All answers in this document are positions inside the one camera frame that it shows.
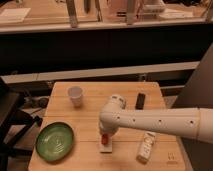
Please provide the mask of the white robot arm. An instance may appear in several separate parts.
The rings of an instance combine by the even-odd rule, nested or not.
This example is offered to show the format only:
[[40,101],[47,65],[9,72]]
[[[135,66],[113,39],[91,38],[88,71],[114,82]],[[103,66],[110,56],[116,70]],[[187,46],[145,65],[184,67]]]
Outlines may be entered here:
[[213,109],[177,108],[127,110],[126,100],[112,95],[99,114],[101,134],[114,135],[122,128],[152,131],[213,144]]

